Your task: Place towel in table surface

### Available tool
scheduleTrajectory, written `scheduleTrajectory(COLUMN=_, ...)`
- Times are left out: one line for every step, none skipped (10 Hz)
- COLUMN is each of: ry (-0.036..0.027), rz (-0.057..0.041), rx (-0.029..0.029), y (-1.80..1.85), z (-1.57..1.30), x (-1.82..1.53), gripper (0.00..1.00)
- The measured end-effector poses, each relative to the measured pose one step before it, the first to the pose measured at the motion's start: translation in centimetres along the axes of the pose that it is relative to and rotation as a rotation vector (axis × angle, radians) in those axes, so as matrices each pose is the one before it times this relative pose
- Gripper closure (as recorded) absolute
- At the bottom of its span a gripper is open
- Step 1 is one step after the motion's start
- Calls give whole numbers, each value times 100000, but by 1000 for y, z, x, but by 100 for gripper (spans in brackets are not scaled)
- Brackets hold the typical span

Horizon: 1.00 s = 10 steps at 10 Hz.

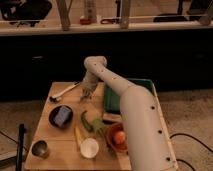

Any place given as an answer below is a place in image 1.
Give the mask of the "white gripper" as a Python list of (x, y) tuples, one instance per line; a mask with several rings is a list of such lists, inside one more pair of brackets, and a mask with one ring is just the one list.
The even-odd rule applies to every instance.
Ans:
[(92, 99), (92, 94), (98, 85), (98, 77), (93, 73), (87, 71), (83, 81), (82, 81), (82, 95), (80, 96), (80, 101), (85, 99), (85, 95), (87, 95), (87, 99)]

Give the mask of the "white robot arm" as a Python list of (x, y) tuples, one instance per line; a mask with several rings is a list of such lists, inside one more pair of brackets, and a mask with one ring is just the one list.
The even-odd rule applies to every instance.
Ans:
[(101, 79), (120, 97), (120, 112), (127, 137), (132, 171), (176, 171), (177, 161), (159, 102), (147, 88), (106, 68), (104, 56), (84, 59), (86, 75), (82, 98), (88, 98)]

